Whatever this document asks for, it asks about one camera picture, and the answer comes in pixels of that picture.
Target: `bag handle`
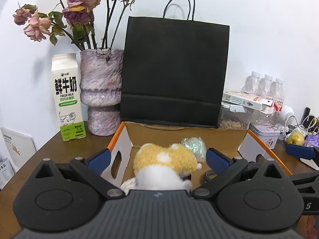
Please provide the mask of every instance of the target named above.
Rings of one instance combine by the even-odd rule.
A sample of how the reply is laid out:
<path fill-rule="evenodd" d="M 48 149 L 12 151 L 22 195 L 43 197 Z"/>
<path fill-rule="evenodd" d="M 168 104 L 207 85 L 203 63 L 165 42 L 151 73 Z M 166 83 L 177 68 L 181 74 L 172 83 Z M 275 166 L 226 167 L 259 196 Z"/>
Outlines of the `bag handle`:
<path fill-rule="evenodd" d="M 166 14 L 166 11 L 167 11 L 167 8 L 169 6 L 169 4 L 172 2 L 173 0 L 170 0 L 168 2 L 168 4 L 166 5 L 165 9 L 164 9 L 164 13 L 163 13 L 163 18 L 165 18 L 165 14 Z M 194 20 L 194 14 L 195 14 L 195 0 L 194 1 L 194 5 L 193 5 L 193 14 L 192 14 L 192 21 Z M 187 20 L 189 19 L 189 15 L 190 15 L 190 11 L 191 11 L 191 5 L 190 5 L 190 0 L 188 0 L 188 3 L 189 3 L 189 12 L 188 12 L 188 16 L 187 16 Z"/>

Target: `white milk carton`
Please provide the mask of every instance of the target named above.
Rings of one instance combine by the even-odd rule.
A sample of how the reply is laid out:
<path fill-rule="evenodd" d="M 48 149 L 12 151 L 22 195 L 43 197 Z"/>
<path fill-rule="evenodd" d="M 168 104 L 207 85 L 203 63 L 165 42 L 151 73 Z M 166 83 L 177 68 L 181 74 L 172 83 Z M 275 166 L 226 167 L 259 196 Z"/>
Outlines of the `white milk carton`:
<path fill-rule="evenodd" d="M 54 55 L 51 74 L 56 114 L 63 141 L 85 137 L 76 54 Z"/>

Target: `wooden table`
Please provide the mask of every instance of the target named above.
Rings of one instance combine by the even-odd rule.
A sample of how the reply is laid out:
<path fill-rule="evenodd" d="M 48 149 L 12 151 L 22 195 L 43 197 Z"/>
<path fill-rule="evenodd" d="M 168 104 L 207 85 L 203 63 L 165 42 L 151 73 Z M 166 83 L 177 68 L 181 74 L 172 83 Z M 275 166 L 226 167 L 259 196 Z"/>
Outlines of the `wooden table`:
<path fill-rule="evenodd" d="M 2 191 L 0 191 L 0 238 L 9 239 L 15 235 L 20 226 L 12 211 L 12 203 L 30 174 L 43 158 L 51 158 L 56 163 L 68 163 L 71 159 L 82 156 L 88 158 L 105 148 L 111 140 L 109 137 L 99 137 L 87 130 L 87 137 L 63 142 L 60 133 L 51 138 L 34 156 L 14 175 Z M 288 156 L 285 143 L 278 140 L 274 153 L 283 161 L 293 174 L 313 171 L 298 159 Z"/>

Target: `yellow and white plush toy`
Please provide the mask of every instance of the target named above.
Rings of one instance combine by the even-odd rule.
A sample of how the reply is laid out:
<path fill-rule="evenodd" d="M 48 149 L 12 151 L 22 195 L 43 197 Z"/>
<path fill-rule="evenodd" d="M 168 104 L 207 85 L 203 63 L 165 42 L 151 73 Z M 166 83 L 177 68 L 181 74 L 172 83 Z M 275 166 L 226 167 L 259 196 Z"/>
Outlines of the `yellow and white plush toy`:
<path fill-rule="evenodd" d="M 193 152 L 181 144 L 173 144 L 169 148 L 145 144 L 134 159 L 136 188 L 190 192 L 193 186 L 191 181 L 183 181 L 181 177 L 201 168 Z"/>

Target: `textured vase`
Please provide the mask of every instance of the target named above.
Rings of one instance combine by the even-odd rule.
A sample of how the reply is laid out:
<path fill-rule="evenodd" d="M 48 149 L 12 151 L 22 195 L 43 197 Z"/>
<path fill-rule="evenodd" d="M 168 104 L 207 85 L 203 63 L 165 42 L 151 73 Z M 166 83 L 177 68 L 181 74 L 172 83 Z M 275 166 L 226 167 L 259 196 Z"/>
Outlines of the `textured vase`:
<path fill-rule="evenodd" d="M 81 101 L 88 106 L 89 131 L 98 136 L 114 134 L 120 124 L 123 53 L 120 49 L 80 52 Z"/>

